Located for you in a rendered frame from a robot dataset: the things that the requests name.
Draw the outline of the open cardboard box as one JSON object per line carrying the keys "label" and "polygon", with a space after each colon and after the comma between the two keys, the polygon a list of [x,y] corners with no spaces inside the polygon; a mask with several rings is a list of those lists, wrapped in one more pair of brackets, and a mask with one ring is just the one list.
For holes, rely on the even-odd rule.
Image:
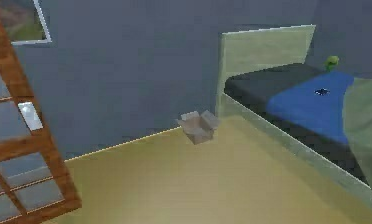
{"label": "open cardboard box", "polygon": [[193,111],[182,114],[177,123],[194,145],[212,140],[219,126],[218,118],[208,110],[202,113]]}

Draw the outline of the green round toy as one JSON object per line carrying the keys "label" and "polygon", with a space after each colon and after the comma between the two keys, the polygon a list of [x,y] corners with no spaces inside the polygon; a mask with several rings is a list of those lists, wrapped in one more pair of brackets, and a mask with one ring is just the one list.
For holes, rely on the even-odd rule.
{"label": "green round toy", "polygon": [[339,63],[339,57],[338,56],[335,56],[335,55],[332,55],[332,56],[329,56],[326,61],[325,61],[325,69],[330,72],[331,70],[333,70]]}

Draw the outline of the brown wooden shelf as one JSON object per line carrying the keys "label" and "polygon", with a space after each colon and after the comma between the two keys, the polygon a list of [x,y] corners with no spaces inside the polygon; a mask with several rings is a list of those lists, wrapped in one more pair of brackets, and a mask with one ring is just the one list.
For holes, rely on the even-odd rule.
{"label": "brown wooden shelf", "polygon": [[[43,128],[18,108],[32,102]],[[42,224],[82,207],[28,79],[0,22],[0,224]]]}

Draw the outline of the white rectangular object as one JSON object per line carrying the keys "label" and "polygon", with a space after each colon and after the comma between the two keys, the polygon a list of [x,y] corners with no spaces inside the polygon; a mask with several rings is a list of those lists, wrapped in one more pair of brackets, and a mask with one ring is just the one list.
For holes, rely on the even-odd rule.
{"label": "white rectangular object", "polygon": [[32,102],[19,103],[18,108],[23,116],[26,125],[31,131],[43,128],[43,124]]}

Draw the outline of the white framed picture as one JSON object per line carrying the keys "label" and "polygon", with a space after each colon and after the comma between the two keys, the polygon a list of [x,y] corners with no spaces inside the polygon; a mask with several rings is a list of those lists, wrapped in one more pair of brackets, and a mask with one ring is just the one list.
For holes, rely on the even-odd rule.
{"label": "white framed picture", "polygon": [[41,0],[0,0],[0,22],[13,45],[52,41]]}

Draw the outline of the grey green blanket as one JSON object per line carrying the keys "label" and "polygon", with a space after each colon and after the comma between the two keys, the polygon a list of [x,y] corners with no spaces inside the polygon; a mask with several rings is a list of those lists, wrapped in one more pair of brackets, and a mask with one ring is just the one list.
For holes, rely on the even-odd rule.
{"label": "grey green blanket", "polygon": [[372,191],[372,79],[355,78],[344,95],[343,126]]}

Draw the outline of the blue blanket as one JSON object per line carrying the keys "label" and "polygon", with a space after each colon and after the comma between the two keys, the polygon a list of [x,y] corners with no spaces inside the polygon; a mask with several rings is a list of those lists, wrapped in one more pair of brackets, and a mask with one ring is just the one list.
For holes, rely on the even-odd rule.
{"label": "blue blanket", "polygon": [[[343,101],[354,77],[339,71],[321,74],[271,97],[266,111],[278,118],[347,144],[343,131]],[[320,96],[315,90],[330,92]]]}

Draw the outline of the pale green bed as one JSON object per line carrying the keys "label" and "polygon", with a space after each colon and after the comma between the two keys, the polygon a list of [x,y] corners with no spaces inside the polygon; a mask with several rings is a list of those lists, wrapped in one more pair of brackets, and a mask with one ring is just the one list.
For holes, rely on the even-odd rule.
{"label": "pale green bed", "polygon": [[215,112],[220,118],[241,117],[372,208],[371,188],[348,143],[266,111],[274,95],[326,74],[305,63],[314,32],[310,24],[224,33]]}

